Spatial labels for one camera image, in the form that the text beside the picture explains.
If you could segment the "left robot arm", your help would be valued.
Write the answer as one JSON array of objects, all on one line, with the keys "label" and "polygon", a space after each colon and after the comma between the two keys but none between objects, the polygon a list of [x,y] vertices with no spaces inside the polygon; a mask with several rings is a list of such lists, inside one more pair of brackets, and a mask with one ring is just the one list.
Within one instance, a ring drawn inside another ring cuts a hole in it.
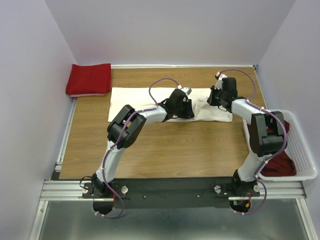
[{"label": "left robot arm", "polygon": [[101,198],[114,192],[110,185],[115,179],[116,169],[124,154],[137,140],[146,124],[161,123],[179,117],[191,119],[194,117],[190,87],[180,85],[173,90],[165,100],[152,107],[135,109],[127,104],[107,127],[107,147],[101,165],[91,177],[93,191]]}]

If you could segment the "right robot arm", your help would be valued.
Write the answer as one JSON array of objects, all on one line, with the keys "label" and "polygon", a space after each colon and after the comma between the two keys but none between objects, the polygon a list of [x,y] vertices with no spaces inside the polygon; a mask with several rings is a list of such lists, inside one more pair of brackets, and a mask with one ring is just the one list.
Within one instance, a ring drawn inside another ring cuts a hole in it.
[{"label": "right robot arm", "polygon": [[281,111],[270,111],[238,96],[234,77],[217,76],[207,100],[210,106],[223,107],[249,124],[249,154],[230,183],[230,191],[241,196],[254,187],[256,180],[270,159],[287,147],[285,118]]}]

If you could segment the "white t-shirt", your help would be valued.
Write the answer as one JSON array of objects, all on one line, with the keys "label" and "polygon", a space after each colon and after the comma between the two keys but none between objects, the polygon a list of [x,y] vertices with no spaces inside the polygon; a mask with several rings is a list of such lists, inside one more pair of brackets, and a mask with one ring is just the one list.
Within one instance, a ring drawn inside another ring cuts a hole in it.
[{"label": "white t-shirt", "polygon": [[[172,87],[155,87],[151,89],[151,94],[149,94],[147,87],[114,87],[111,90],[108,122],[110,123],[125,105],[131,105],[134,109],[149,109],[155,105],[152,98],[155,98],[159,103],[168,98],[173,90],[174,88]],[[225,111],[223,107],[210,106],[207,103],[210,93],[211,90],[209,88],[193,88],[188,98],[191,99],[194,118],[177,118],[172,119],[171,122],[217,121],[231,123],[233,121],[231,113]]]}]

